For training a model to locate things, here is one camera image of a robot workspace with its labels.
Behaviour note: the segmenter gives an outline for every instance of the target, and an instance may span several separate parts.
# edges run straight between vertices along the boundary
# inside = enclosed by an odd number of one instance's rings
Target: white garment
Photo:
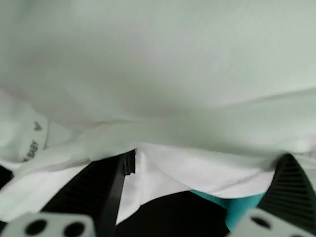
[[[21,158],[24,156],[18,156],[15,151],[20,151],[23,144],[35,138],[41,149],[37,150],[33,161],[39,165],[42,164],[43,158],[45,161],[50,160],[49,164],[52,165],[56,161],[68,160],[80,151],[75,147],[75,150],[72,150],[70,146],[64,146],[76,140],[78,132],[48,122],[29,104],[13,99],[2,91],[0,96],[0,139],[5,141],[0,146],[0,164],[14,173],[19,168],[23,169],[31,161],[23,162]],[[38,128],[34,126],[35,121],[40,124],[41,130],[35,130]],[[11,153],[4,153],[8,147],[11,148]],[[210,159],[213,155],[198,150],[149,144],[139,148],[136,156],[136,174],[125,179],[117,223],[136,212],[142,204],[180,191],[196,189],[223,198],[236,198],[264,192],[268,187],[273,170],[229,166]],[[187,169],[188,163],[198,167],[200,162],[203,163],[203,169],[196,170],[198,175]],[[80,165],[61,170],[38,170],[13,178],[0,191],[0,220],[11,221],[26,212],[40,211],[85,167],[86,165]]]
[[[283,152],[300,155],[315,186],[315,9],[314,0],[1,1],[0,85],[83,132],[25,163],[18,180],[138,147],[200,191],[216,190],[216,162],[254,175]],[[180,147],[191,155],[166,155]]]

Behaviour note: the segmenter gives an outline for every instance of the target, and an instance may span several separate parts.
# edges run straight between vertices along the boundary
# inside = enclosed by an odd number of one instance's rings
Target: black plastic part
[[[279,158],[272,183],[258,208],[316,235],[316,195],[291,154]]]
[[[92,162],[42,211],[89,215],[93,218],[97,237],[114,237],[127,158],[135,159],[135,152]]]
[[[136,160],[135,160],[136,153],[135,151],[132,151],[132,152],[134,152],[134,155],[127,156],[124,161],[125,175],[130,175],[132,173],[135,174],[135,171],[136,171]]]

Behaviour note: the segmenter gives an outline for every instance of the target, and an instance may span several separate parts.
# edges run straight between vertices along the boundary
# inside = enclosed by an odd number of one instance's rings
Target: black hole
[[[83,231],[84,231],[84,224],[81,222],[74,222],[72,224],[69,224],[65,228],[64,235],[66,237],[78,237],[78,236],[81,236]]]
[[[264,219],[262,219],[261,217],[251,217],[251,219],[259,226],[264,227],[266,229],[271,229],[271,225],[265,221]]]
[[[25,233],[28,236],[36,236],[45,230],[47,222],[45,220],[37,220],[30,223],[26,229]]]

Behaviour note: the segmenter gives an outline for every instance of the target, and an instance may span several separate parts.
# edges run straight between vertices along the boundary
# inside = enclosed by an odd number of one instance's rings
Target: teal fabric
[[[234,229],[236,224],[238,224],[239,220],[243,217],[247,210],[257,206],[264,195],[258,194],[249,197],[224,199],[195,190],[192,192],[227,209],[226,225],[230,231]]]

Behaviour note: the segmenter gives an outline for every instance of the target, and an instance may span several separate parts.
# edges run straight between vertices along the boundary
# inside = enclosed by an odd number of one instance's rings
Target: clothing label
[[[43,150],[47,133],[48,119],[40,114],[36,114],[24,139],[19,153],[19,160],[27,162],[33,159],[39,151]]]

